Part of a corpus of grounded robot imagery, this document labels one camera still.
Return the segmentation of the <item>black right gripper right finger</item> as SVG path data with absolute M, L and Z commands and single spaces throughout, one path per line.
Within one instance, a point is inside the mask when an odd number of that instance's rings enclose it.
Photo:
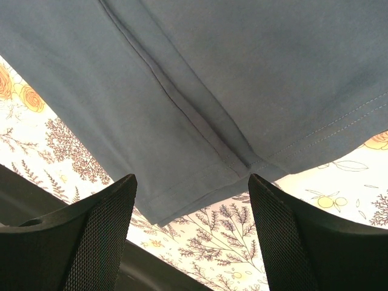
M 270 290 L 387 290 L 387 230 L 340 218 L 257 174 L 250 205 Z

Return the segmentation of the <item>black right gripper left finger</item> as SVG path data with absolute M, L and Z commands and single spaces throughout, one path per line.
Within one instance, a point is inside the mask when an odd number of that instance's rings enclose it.
M 129 174 L 17 227 L 1 228 L 1 290 L 114 290 L 137 189 Z

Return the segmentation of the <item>blue-grey t-shirt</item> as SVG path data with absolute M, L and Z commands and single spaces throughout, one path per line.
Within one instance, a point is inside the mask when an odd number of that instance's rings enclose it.
M 161 226 L 387 130 L 386 1 L 2 1 L 1 55 Z

